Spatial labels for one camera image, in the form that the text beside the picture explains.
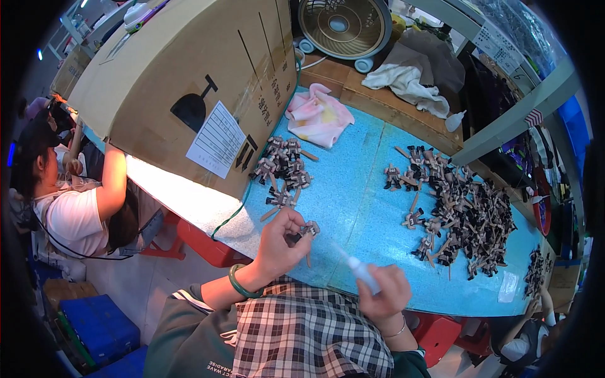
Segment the woman's left hand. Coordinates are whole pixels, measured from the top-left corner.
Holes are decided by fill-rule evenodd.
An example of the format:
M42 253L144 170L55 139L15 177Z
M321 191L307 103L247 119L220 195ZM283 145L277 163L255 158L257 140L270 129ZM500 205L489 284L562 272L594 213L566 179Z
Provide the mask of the woman's left hand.
M412 298L410 283L403 270L396 265L376 267L370 264L368 271L381 288L380 293L372 295L368 285L357 280L359 290L359 309L375 324L388 322L399 317Z
M72 175L80 175L84 170L84 167L82 166L82 162L80 160L71 159L65 165L65 170Z

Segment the glue bottle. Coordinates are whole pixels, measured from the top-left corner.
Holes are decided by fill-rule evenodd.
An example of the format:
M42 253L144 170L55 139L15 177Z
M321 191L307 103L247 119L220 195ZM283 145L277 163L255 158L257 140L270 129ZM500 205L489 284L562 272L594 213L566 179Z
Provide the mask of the glue bottle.
M381 290L380 285L378 285L378 282L376 282L374 277L372 277L368 271L368 264L360 261L357 257L347 255L347 253L344 252L344 250L338 244L334 242L332 242L332 244L338 250L338 252L340 252L342 257L344 257L348 267L351 268L353 275L369 286L370 290L372 291L372 295L378 294Z

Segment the paper label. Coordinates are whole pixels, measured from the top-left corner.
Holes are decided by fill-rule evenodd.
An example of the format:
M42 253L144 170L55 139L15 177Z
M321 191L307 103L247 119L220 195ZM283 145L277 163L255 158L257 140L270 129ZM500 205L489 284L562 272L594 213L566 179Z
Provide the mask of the paper label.
M508 76L523 62L523 55L517 47L487 20L473 38L473 44L493 59Z
M219 100L185 156L220 178L226 178L245 139L237 121Z

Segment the green cable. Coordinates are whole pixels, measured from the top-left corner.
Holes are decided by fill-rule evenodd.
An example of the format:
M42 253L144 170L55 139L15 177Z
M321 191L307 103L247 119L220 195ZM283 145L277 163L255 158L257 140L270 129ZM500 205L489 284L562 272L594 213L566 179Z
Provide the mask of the green cable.
M298 64L298 67L302 67L301 61L298 59L296 54L294 54L294 59L296 59L296 63ZM281 120L281 118L284 116L284 114L286 113L286 109L288 108L288 105L290 105L290 101L292 101L292 98L294 97L294 94L296 93L296 89L298 88L298 82L299 82L300 78L301 78L301 70L298 70L298 75L296 75L296 86L294 87L294 90L292 91L292 94L290 95L290 98L288 99L288 102L286 103L286 106L284 107L284 112L281 113L281 116L278 119L278 123ZM269 142L265 142L265 145L261 151L264 151L267 148L267 144L269 144ZM231 219L233 219L236 215L238 215L240 213L240 211L243 209L244 205L246 204L246 200L248 199L248 195L250 194L250 189L252 188L253 182L254 182L254 180L250 180L250 183L248 184L248 189L246 190L246 194L244 194L244 198L242 198L242 200L241 200L240 208L237 209L233 214L231 214L231 216L229 218L225 219L224 222L219 224L218 227L214 229L214 232L212 233L212 235L210 235L210 238L213 241L218 241L214 238L214 235L218 232L218 230L220 230L220 228L223 227L225 224L229 223L229 221Z

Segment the jade bangle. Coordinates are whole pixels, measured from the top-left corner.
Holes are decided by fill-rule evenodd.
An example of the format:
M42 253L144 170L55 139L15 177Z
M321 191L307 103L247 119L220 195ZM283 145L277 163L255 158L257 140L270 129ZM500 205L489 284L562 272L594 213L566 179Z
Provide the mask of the jade bangle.
M233 286L233 288L235 289L235 291L237 291L239 294L241 294L242 296L244 296L245 298L260 298L263 293L264 293L264 288L262 288L261 290L257 291L256 293L254 292L249 292L248 290L246 290L245 288L243 288L242 285L240 285L239 282L237 282L237 280L235 279L235 272L238 269L241 269L245 267L244 264L235 264L234 266L231 267L231 269L229 269L229 282L231 282L231 285Z

